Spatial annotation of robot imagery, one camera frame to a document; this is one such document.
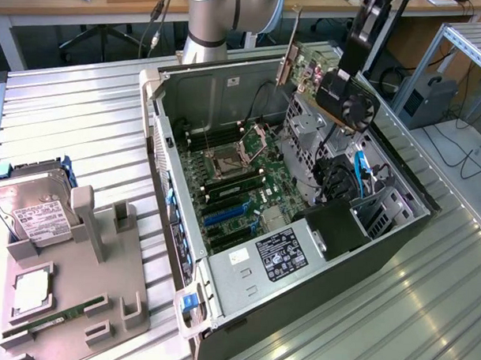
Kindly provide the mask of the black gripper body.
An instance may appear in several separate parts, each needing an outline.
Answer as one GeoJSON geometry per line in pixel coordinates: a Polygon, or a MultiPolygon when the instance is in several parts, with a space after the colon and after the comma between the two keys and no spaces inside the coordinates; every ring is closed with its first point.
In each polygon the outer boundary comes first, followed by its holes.
{"type": "Polygon", "coordinates": [[[375,41],[385,24],[393,0],[361,0],[359,11],[351,24],[349,37],[375,41]]]}

